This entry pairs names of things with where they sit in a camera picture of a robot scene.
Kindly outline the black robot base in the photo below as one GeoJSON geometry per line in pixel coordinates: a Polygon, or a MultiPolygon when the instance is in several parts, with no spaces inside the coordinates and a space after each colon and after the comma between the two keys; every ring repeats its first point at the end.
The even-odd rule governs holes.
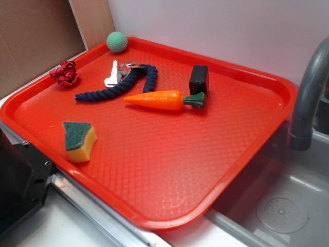
{"type": "Polygon", "coordinates": [[[1,237],[41,209],[54,164],[32,144],[12,144],[1,131],[1,237]]]}

